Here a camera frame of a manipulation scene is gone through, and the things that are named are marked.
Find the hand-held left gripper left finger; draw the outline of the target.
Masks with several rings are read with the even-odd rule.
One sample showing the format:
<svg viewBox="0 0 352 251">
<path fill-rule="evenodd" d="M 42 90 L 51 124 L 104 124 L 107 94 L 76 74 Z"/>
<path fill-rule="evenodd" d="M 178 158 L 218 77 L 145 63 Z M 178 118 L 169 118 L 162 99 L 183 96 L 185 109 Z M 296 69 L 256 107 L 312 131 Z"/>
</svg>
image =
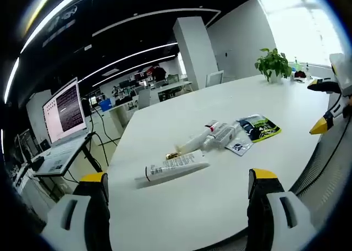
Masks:
<svg viewBox="0 0 352 251">
<path fill-rule="evenodd" d="M 41 235 L 54 250 L 111 250 L 108 205 L 108 174 L 88 174 L 50 210 Z"/>
</svg>

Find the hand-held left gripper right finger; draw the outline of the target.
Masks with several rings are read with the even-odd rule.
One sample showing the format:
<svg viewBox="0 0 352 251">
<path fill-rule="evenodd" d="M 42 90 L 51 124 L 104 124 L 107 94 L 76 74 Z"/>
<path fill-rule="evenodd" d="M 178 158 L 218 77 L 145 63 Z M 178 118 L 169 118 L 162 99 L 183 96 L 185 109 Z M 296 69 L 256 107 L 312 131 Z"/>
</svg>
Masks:
<svg viewBox="0 0 352 251">
<path fill-rule="evenodd" d="M 303 250 L 316 234 L 305 204 L 278 177 L 249 170 L 247 250 Z"/>
</svg>

